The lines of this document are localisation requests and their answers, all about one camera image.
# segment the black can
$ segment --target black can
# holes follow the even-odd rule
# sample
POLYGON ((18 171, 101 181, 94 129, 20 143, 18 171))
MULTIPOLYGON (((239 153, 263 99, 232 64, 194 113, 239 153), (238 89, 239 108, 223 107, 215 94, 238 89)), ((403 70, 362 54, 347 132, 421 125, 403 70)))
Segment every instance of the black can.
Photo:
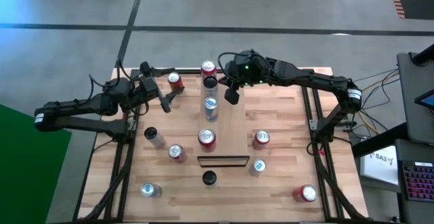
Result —
POLYGON ((205 90, 205 97, 217 98, 217 79, 215 77, 206 77, 203 80, 203 89, 205 90))

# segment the floor stripe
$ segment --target floor stripe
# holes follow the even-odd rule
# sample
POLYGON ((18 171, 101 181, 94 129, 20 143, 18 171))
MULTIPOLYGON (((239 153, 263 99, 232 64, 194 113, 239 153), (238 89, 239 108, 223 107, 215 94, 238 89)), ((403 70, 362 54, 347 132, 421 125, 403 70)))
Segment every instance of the floor stripe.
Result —
POLYGON ((168 33, 262 33, 262 34, 297 34, 297 35, 367 35, 367 36, 415 36, 432 37, 434 31, 362 31, 338 29, 279 29, 279 28, 244 28, 244 27, 205 27, 205 26, 135 26, 133 31, 168 32, 168 33))
POLYGON ((98 24, 10 24, 0 23, 0 29, 47 29, 47 30, 93 30, 93 31, 123 31, 125 25, 98 24))

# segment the red soda can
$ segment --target red soda can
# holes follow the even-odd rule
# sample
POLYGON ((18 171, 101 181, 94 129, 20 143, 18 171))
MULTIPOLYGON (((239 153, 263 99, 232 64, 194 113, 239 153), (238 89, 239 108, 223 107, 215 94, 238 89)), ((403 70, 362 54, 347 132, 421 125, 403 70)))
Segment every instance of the red soda can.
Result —
POLYGON ((264 130, 260 130, 253 137, 252 146, 254 149, 263 149, 269 141, 270 134, 264 130))
POLYGON ((205 152, 213 152, 216 149, 216 134, 211 129, 203 129, 198 138, 205 152))
POLYGON ((317 199, 317 191, 312 185, 303 185, 292 191, 292 197, 297 202, 314 202, 317 199))
POLYGON ((176 91, 184 87, 184 84, 182 84, 181 76, 177 72, 170 73, 167 80, 169 80, 170 88, 172 89, 172 91, 176 91))
POLYGON ((175 144, 169 147, 169 157, 176 163, 183 163, 187 160, 187 154, 181 145, 175 144))
POLYGON ((201 74, 202 74, 202 80, 209 76, 217 76, 217 68, 216 65, 209 60, 206 60, 202 63, 201 66, 201 74))

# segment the can lid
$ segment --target can lid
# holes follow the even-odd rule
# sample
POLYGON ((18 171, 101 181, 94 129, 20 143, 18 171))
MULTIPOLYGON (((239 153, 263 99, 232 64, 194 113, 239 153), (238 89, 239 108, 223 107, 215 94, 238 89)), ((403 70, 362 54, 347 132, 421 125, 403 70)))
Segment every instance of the can lid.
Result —
POLYGON ((203 173, 202 181, 206 185, 213 185, 217 181, 217 175, 212 170, 208 170, 203 173))
POLYGON ((179 155, 181 155, 181 152, 182 152, 181 145, 172 145, 169 148, 170 157, 179 157, 179 155))
POLYGON ((203 129, 199 133, 199 140, 202 143, 212 143, 212 141, 214 140, 214 132, 210 129, 203 129))
POLYGON ((168 80, 169 82, 177 82, 179 81, 179 78, 180 76, 177 72, 172 72, 169 74, 168 80))
POLYGON ((154 190, 155 190, 155 188, 154 188, 154 185, 152 185, 152 183, 145 183, 142 186, 142 195, 144 197, 149 197, 154 193, 154 190))
POLYGON ((215 77, 206 77, 203 80, 203 86, 206 88, 215 88, 217 86, 217 79, 215 77))
POLYGON ((307 185, 303 187, 303 196, 308 201, 313 201, 317 199, 317 192, 313 186, 307 185))
POLYGON ((206 61, 203 61, 203 63, 202 63, 202 69, 204 71, 212 71, 215 68, 216 68, 216 65, 212 61, 206 60, 206 61))
POLYGON ((217 108, 217 100, 212 97, 208 97, 205 99, 205 108, 207 109, 215 109, 217 108))
POLYGON ((265 161, 264 160, 255 160, 253 166, 256 171, 263 172, 265 170, 265 161))
POLYGON ((256 133, 256 138, 260 143, 267 143, 270 141, 270 134, 264 130, 260 130, 256 133))
POLYGON ((144 136, 146 139, 152 140, 157 136, 157 129, 154 127, 149 127, 144 131, 144 136))

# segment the table leg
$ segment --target table leg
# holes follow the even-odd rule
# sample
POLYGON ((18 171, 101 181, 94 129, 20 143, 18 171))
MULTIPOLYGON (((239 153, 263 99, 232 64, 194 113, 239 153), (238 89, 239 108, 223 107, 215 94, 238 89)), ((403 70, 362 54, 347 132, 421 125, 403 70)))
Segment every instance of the table leg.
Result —
POLYGON ((395 139, 408 139, 406 122, 352 146, 353 156, 354 158, 362 157, 369 153, 394 145, 395 139))

